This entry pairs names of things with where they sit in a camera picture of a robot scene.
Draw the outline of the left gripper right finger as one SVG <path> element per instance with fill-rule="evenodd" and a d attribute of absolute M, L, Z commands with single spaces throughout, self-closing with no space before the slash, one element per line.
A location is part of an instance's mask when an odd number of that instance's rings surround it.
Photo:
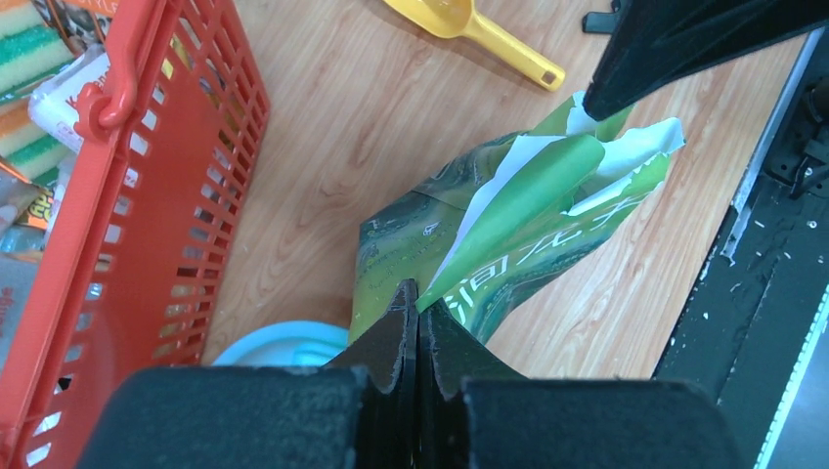
<path fill-rule="evenodd" d="M 468 468 L 471 427 L 463 385 L 523 380 L 490 352 L 440 300 L 418 316 L 419 468 Z"/>

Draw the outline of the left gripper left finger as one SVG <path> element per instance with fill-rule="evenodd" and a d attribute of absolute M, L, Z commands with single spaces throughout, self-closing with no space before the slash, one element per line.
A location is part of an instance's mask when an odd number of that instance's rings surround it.
<path fill-rule="evenodd" d="M 405 279 L 383 315 L 326 364 L 365 375 L 354 450 L 358 468 L 411 468 L 417 426 L 417 286 Z"/>

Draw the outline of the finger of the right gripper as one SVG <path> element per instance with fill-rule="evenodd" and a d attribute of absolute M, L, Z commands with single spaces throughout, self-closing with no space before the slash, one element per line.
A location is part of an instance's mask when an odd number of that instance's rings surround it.
<path fill-rule="evenodd" d="M 827 23 L 823 0 L 632 1 L 592 75 L 584 109 L 604 120 L 681 78 Z"/>

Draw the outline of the green litter bag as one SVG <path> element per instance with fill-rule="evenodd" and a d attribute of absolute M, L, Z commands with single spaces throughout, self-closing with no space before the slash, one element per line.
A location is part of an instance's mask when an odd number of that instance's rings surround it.
<path fill-rule="evenodd" d="M 443 301 L 486 342 L 663 184 L 685 143 L 679 119 L 628 127 L 622 110 L 597 121 L 584 97 L 456 157 L 361 224 L 351 339 L 411 279 L 420 310 Z"/>

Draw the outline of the yellow plastic scoop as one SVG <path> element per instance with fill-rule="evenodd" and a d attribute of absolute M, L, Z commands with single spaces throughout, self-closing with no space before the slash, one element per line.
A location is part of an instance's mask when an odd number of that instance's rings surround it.
<path fill-rule="evenodd" d="M 564 82 L 565 70 L 481 15 L 473 0 L 386 0 L 415 25 L 442 39 L 465 37 L 548 91 Z"/>

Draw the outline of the teal plastic litter box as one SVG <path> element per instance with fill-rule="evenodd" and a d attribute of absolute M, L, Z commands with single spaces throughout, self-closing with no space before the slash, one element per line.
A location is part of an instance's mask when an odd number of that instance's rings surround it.
<path fill-rule="evenodd" d="M 322 366 L 347 346 L 348 330 L 325 322 L 290 320 L 256 329 L 229 346 L 215 366 Z"/>

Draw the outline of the red plastic shopping basket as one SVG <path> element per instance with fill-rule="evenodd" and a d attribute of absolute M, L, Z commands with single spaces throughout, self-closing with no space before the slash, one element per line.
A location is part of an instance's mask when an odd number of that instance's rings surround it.
<path fill-rule="evenodd" d="M 231 1 L 125 1 L 45 249 L 1 259 L 1 464 L 71 468 L 134 372 L 202 354 L 270 104 Z"/>

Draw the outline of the white pink sponge pack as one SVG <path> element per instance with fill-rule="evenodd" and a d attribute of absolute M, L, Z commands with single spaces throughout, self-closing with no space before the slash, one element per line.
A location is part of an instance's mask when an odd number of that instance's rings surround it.
<path fill-rule="evenodd" d="M 48 135 L 79 154 L 83 138 L 74 129 L 79 122 L 78 98 L 82 89 L 106 83 L 110 62 L 105 48 L 95 45 L 54 77 L 38 85 L 31 93 L 28 116 Z"/>

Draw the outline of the orange green sponge pack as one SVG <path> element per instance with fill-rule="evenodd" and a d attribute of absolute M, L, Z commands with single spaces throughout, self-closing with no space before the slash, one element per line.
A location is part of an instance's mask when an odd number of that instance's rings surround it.
<path fill-rule="evenodd" d="M 68 149 L 31 120 L 35 88 L 73 54 L 30 1 L 1 3 L 1 164 L 30 181 L 68 156 Z"/>

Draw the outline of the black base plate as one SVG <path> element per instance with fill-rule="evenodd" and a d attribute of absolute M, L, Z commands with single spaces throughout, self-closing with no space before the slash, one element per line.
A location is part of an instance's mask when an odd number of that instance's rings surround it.
<path fill-rule="evenodd" d="M 749 468 L 828 464 L 828 63 L 785 93 L 655 376 L 700 387 Z"/>

